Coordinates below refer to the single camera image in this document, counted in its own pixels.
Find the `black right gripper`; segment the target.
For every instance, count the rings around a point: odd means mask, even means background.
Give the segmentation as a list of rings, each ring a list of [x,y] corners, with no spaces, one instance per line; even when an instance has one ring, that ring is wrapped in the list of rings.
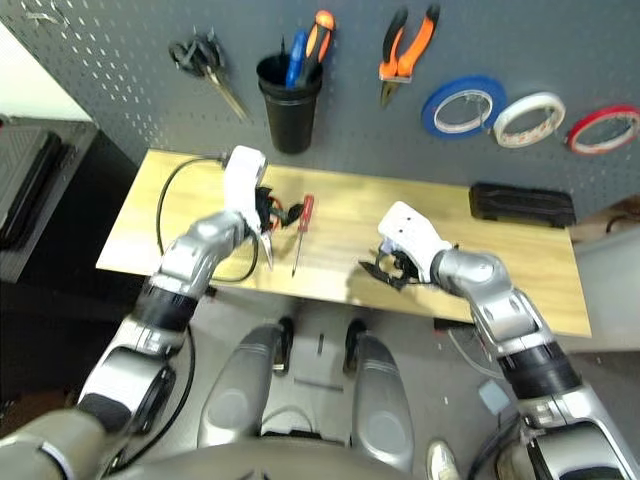
[[[379,245],[378,262],[359,260],[358,263],[370,275],[383,275],[383,281],[397,291],[405,286],[424,284],[418,267],[391,240],[383,240]]]

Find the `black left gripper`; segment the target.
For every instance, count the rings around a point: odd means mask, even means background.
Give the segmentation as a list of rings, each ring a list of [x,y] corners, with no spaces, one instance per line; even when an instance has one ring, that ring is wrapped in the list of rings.
[[[272,189],[259,186],[255,189],[255,206],[260,220],[260,233],[272,232],[278,226],[287,228],[302,215],[304,204],[296,203],[285,209],[279,201],[271,195]]]

